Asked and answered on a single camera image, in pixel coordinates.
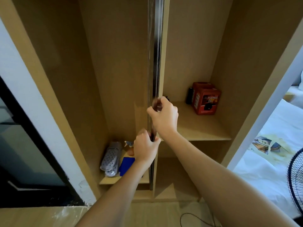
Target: person's right arm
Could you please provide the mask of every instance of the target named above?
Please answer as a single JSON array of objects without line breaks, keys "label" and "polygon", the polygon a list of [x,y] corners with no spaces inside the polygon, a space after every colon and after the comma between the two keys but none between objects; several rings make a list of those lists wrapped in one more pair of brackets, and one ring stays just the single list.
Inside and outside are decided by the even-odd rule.
[{"label": "person's right arm", "polygon": [[156,131],[223,226],[298,226],[265,196],[183,138],[177,132],[177,108],[165,97],[161,103],[161,112],[147,109]]}]

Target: wardrobe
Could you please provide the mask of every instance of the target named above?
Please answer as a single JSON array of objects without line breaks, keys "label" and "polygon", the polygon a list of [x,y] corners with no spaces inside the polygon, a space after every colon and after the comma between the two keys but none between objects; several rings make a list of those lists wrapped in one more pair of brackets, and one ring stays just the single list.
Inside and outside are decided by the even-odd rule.
[{"label": "wardrobe", "polygon": [[[119,180],[99,169],[109,143],[133,141],[151,126],[154,2],[0,0],[0,17],[96,198]],[[227,167],[296,55],[260,99],[303,17],[303,1],[163,0],[161,8],[155,94],[178,107],[180,134]],[[185,104],[199,81],[222,92],[213,116]],[[162,141],[134,202],[200,199]]]}]

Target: wooden floor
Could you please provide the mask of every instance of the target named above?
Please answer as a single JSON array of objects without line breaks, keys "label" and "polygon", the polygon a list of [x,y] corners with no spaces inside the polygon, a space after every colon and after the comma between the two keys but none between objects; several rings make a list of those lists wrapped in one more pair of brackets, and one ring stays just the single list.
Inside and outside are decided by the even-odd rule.
[{"label": "wooden floor", "polygon": [[[83,206],[0,209],[1,227],[72,227],[87,212]],[[213,224],[206,203],[155,202],[132,203],[124,227],[180,226],[180,216],[190,212]],[[183,227],[207,226],[191,215],[182,218]]]}]

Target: power cord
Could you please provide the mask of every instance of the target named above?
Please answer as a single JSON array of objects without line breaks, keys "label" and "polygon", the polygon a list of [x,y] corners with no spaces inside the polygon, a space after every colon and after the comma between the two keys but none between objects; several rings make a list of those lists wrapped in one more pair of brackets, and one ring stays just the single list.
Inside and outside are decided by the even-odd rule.
[{"label": "power cord", "polygon": [[180,226],[181,226],[181,227],[183,227],[183,226],[182,226],[182,223],[181,223],[181,219],[182,219],[183,215],[185,215],[185,214],[190,214],[190,215],[192,215],[192,216],[198,218],[200,221],[202,221],[202,222],[205,223],[206,225],[209,225],[209,226],[212,226],[212,227],[216,227],[216,224],[215,224],[215,222],[214,222],[214,215],[212,215],[212,220],[213,220],[213,222],[214,222],[214,225],[211,225],[211,224],[207,223],[206,221],[203,221],[201,218],[197,217],[195,214],[192,214],[192,213],[183,213],[183,214],[180,216]]}]

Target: cable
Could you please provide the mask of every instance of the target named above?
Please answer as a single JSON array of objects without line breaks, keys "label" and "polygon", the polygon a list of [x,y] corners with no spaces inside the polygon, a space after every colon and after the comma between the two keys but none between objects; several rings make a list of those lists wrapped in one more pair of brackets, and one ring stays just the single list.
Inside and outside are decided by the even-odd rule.
[{"label": "cable", "polygon": [[181,219],[183,217],[184,214],[190,214],[190,215],[193,215],[194,217],[198,218],[200,221],[202,221],[203,223],[205,223],[206,225],[209,225],[209,226],[212,226],[212,227],[216,227],[216,224],[214,223],[214,225],[211,225],[209,223],[207,223],[206,221],[203,221],[201,218],[197,217],[195,214],[192,214],[192,213],[183,213],[181,216],[180,216],[180,226],[182,227],[182,224],[181,224]]}]

